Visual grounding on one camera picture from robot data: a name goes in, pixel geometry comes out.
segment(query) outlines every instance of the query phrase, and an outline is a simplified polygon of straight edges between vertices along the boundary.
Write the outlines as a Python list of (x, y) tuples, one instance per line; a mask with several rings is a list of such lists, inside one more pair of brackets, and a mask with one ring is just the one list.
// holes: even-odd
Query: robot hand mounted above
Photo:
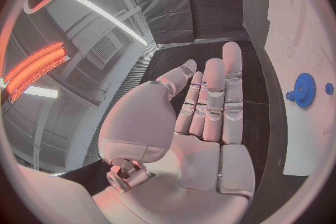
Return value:
[(148, 181), (145, 163), (160, 160), (170, 148), (176, 115), (170, 100), (196, 72), (192, 59), (156, 81), (125, 94), (105, 119), (99, 135), (99, 153), (113, 165), (107, 177), (121, 192)]

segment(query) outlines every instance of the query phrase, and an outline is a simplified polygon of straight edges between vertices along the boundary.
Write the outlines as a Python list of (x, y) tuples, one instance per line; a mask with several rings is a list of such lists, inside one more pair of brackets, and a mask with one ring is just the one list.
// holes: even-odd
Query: robotic hand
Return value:
[(192, 59), (156, 81), (125, 94), (112, 108), (99, 135), (99, 153), (108, 164), (110, 184), (121, 192), (149, 180), (143, 163), (160, 160), (170, 148), (176, 121), (170, 104), (196, 72)]

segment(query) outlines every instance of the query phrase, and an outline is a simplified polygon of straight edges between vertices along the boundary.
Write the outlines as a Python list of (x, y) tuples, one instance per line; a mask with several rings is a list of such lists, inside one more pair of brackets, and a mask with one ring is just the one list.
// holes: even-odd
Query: air vent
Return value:
[(111, 40), (107, 36), (104, 36), (97, 42), (96, 45), (94, 45), (92, 51), (104, 63), (108, 63), (112, 56), (118, 51), (118, 48), (111, 42)]

